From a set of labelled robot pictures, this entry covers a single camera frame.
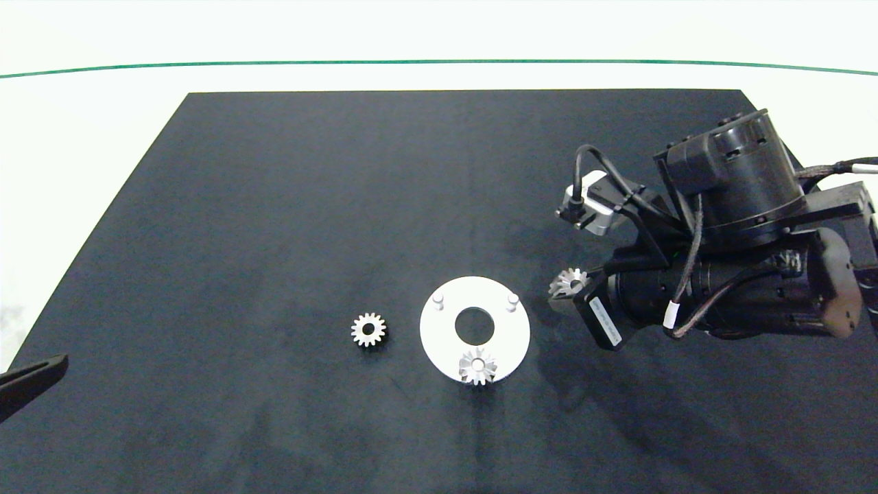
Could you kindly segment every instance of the metal pin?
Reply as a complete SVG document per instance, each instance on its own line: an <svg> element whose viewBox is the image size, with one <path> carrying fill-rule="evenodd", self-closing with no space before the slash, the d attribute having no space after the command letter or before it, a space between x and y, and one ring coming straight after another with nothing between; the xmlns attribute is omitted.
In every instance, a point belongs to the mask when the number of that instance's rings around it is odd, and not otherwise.
<svg viewBox="0 0 878 494"><path fill-rule="evenodd" d="M506 310L508 310L509 312L515 312L515 309L518 308L518 295L509 294L509 297L507 297L506 300L507 300L507 302L509 302L509 305L507 305Z"/></svg>

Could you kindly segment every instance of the white background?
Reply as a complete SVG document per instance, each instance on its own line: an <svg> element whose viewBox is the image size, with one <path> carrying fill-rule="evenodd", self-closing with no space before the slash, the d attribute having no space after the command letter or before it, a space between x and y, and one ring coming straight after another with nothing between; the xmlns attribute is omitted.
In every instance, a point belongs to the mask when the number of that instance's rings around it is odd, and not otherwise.
<svg viewBox="0 0 878 494"><path fill-rule="evenodd" d="M878 71L877 18L878 4L866 1L3 2L0 74L162 62L560 58ZM0 79L0 371L188 92L555 88L741 89L769 109L806 165L878 154L878 76L632 63L158 68Z"/></svg>

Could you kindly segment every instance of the white circular plate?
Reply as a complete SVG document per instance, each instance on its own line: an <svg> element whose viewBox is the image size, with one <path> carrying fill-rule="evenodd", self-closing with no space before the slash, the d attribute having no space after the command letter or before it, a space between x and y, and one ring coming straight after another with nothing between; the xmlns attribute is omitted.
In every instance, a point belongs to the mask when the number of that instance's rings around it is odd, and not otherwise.
<svg viewBox="0 0 878 494"><path fill-rule="evenodd" d="M470 345L457 335L455 321L467 309L482 309L492 319L494 332L483 345ZM427 298L421 312L424 352L443 374L460 382L460 359L480 348L497 365L494 381L514 371L530 344L530 322L518 295L497 281L464 276L445 283Z"/></svg>

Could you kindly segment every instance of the bevel gear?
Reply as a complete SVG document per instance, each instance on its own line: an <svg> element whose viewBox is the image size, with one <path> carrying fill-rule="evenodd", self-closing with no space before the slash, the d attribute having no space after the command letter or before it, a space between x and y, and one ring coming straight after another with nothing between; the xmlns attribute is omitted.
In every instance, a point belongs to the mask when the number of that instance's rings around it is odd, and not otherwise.
<svg viewBox="0 0 878 494"><path fill-rule="evenodd" d="M493 382L497 374L497 364L491 355L476 348L475 353L464 353L460 359L460 380L466 384L485 385Z"/></svg>
<svg viewBox="0 0 878 494"><path fill-rule="evenodd" d="M381 337L386 334L387 326L381 316L372 312L359 316L350 329L353 330L350 332L350 336L354 337L354 341L360 346L368 347L381 342Z"/></svg>
<svg viewBox="0 0 878 494"><path fill-rule="evenodd" d="M573 297L585 285L586 277L578 267L567 268L551 282L549 295L553 299Z"/></svg>

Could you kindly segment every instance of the black cable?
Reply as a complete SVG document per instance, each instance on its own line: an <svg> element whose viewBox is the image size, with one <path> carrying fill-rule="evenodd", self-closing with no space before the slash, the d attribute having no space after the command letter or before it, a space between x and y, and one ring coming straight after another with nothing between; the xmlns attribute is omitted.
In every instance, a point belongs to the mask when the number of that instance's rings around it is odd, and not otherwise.
<svg viewBox="0 0 878 494"><path fill-rule="evenodd" d="M763 276L767 276L769 274L775 274L780 272L780 268L776 265L769 264L761 264L757 267L753 267L751 269L745 269L742 272L735 275L731 280L723 283L707 300L705 300L698 308L692 313L689 319L683 323L679 328L674 328L672 331L666 331L668 336L671 338L683 338L686 336L686 333L689 332L696 324L698 324L703 318L704 315L707 314L708 310L712 308L716 303L723 298L724 295L728 294L732 289L740 287L747 281L756 280L757 278L761 278Z"/></svg>
<svg viewBox="0 0 878 494"><path fill-rule="evenodd" d="M573 166L573 195L571 202L582 204L582 153L579 152L579 149L576 150L576 164Z"/></svg>
<svg viewBox="0 0 878 494"><path fill-rule="evenodd" d="M803 168L801 170L797 170L795 172L795 177L799 180L803 180L802 182L802 190L805 193L810 193L811 190L817 185L817 182L823 180L830 175L835 175L837 173L851 173L853 172L853 166L855 164L878 164L878 156L866 156L862 158L854 158L844 161L839 161L835 164L823 164L818 166L809 166L807 168Z"/></svg>
<svg viewBox="0 0 878 494"><path fill-rule="evenodd" d="M671 301L679 304L686 291L686 284L689 278L692 278L692 271L695 269L695 259L698 257L698 249L702 245L702 232L704 227L704 208L702 204L702 195L695 195L695 225L692 231L692 243L689 245L689 253L686 256L686 264L683 267L683 273L680 276L680 283L677 290L673 293Z"/></svg>
<svg viewBox="0 0 878 494"><path fill-rule="evenodd" d="M637 205L637 207L639 207L645 211L649 211L653 216L655 216L655 217L659 218L661 221L671 225L675 229L678 229L678 230L684 229L683 223L680 220L678 220L677 218L674 218L673 216L671 216L667 212L662 211L661 209L658 209L657 207L653 206L649 202L646 202L646 200L644 198L642 198L642 197L640 197L640 195L634 193L634 191L631 190L631 187L628 186L628 183L625 182L625 179L622 178L622 174L619 173L619 170L615 167L613 162L609 161L609 158L607 158L607 156L604 155L600 149L597 149L595 146L592 146L591 144L583 144L576 149L576 167L575 167L575 172L574 172L575 177L573 178L573 198L574 199L582 197L582 177L580 176L580 173L581 173L580 170L581 170L582 155L583 155L583 153L586 153L586 152L591 153L592 156L594 156L594 158L598 160L598 163L601 164L601 167L604 169L604 171L607 173L607 175L609 175L610 180L612 180L613 184L615 185L615 188L620 193L622 193L625 197L630 198L631 201Z"/></svg>

